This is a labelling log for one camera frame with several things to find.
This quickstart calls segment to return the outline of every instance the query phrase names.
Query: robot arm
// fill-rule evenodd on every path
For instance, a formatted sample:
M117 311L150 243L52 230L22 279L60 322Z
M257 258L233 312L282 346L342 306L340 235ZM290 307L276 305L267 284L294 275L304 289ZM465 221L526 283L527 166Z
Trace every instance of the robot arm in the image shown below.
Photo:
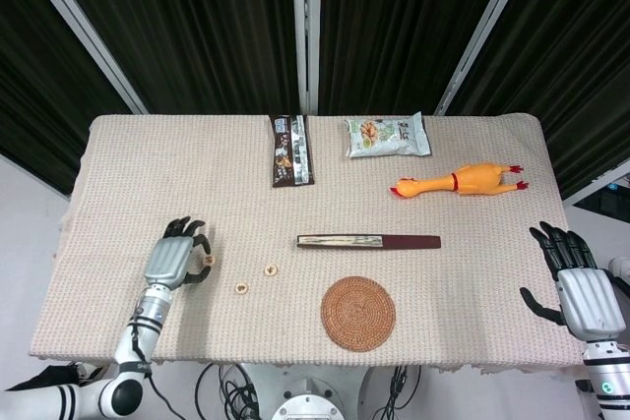
M614 341L626 324L612 290L614 277L598 269L587 243L572 231L541 222L530 232L544 253L560 299L560 310L542 307L531 292L521 296L537 316L566 326L585 341L583 355L605 420L630 419L630 353Z
M142 401L144 379L151 375L151 358L170 308L173 290L182 284L199 283L210 272L187 272L193 247L211 249L205 235L194 235L205 223L186 224L190 217L173 220L157 241L145 270L146 287L120 337L114 358L118 376L84 388L75 385L0 392L0 419L121 418L133 413Z

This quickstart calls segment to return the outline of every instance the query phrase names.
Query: black robotic finger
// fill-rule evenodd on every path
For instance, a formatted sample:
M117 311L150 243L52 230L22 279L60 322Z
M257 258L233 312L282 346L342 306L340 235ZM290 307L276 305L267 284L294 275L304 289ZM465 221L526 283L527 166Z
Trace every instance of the black robotic finger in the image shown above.
M547 235L549 235L549 240L555 246L560 257L560 263L563 268L578 268L578 262L573 261L573 255L569 250L569 245L567 243L567 234L560 228L551 226L546 221L542 221L540 223L540 228L542 228L547 233Z
M197 235L193 237L193 247L202 245L207 255L210 255L210 242L206 235Z
M202 282L206 277L208 277L208 274L210 274L210 269L211 268L209 266L205 266L198 274L186 272L182 284L198 284L199 282Z
M589 248L589 245L587 245L587 242L584 241L584 238L582 238L577 233L574 233L573 231L569 231L568 234L569 234L569 237L578 246L580 250L580 254L583 258L583 261L585 262L586 267L593 268L594 270L596 270L598 268L598 265L593 259L593 253L591 253L591 248Z
M578 265L578 268L589 268L589 262L580 249L580 242L576 239L577 236L578 235L572 231L567 232L567 245L569 246L569 251L573 256L573 260Z
M542 233L537 228L530 227L530 233L540 245L542 249L542 253L544 254L544 260L547 262L547 266L551 271L551 276L553 280L558 280L558 271L564 270L564 265L560 259L559 253L555 247L555 245L549 241L544 233Z
M529 307L529 309L534 312L535 315L549 320L550 322L554 322L559 326L564 326L566 323L564 322L564 318L562 317L562 313L558 310L547 309L546 307L542 307L535 299L530 290L527 287L521 287L520 289L521 297L523 297L523 301L525 305Z
M202 220L191 221L190 225L188 225L188 228L184 230L183 236L193 236L195 234L195 230L199 228L200 226L204 226L205 224L206 222Z
M190 221L190 216L184 216L181 220L175 223L171 236L182 236L184 232L184 226L186 226L186 223L188 223L189 221Z
M169 236L173 236L173 228L175 225L179 223L179 218L174 219L171 223L166 226L166 231L164 231L163 238L168 238Z

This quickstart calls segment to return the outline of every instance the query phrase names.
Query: knit tablecloth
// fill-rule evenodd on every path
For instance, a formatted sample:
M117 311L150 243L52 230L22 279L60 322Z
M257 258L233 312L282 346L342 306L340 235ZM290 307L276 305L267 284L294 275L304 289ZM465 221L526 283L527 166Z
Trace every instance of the knit tablecloth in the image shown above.
M207 222L218 262L204 283L175 291L157 360L524 370L581 364L581 343L534 316L519 294L526 286L557 307L528 228L540 220L567 226L537 120L423 120L431 156L350 159L342 118L309 117L315 185L272 189L266 116L97 118L31 354L112 359L154 244L169 221L192 215ZM524 173L505 179L525 179L530 188L408 200L389 191L400 177L437 177L487 160L522 165ZM296 248L296 235L308 233L431 234L442 237L442 249ZM269 264L276 275L264 275ZM326 290L350 275L377 281L396 304L390 338L364 353L334 344L320 320ZM240 282L249 285L245 295L234 290Z

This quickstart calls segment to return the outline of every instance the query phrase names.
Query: round rattan coaster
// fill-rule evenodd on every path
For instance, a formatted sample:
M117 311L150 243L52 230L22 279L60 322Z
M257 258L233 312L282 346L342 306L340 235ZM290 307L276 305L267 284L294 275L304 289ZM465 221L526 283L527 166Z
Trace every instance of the round rattan coaster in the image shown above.
M340 347L369 351L389 337L396 322L396 307L387 291L365 277L335 282L322 299L322 323Z

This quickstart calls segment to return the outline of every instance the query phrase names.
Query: yellow rubber chicken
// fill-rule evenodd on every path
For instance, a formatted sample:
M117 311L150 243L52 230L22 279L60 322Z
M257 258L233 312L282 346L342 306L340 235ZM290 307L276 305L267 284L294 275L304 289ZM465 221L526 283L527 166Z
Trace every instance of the yellow rubber chicken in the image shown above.
M495 196L508 191L527 189L529 183L519 181L516 184L501 184L501 174L504 172L520 173L521 166L500 166L493 162L467 164L457 171L437 179L401 179L396 187L390 190L401 197L415 197L422 192L455 191L458 194L484 194Z

